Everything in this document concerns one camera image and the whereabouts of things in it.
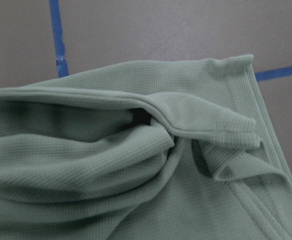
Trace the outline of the olive green long-sleeve shirt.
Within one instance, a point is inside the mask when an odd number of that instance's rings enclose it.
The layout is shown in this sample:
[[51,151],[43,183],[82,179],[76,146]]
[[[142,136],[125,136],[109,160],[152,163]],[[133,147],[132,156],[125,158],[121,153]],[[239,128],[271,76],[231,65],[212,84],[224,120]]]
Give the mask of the olive green long-sleeve shirt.
[[0,240],[292,240],[253,55],[0,88]]

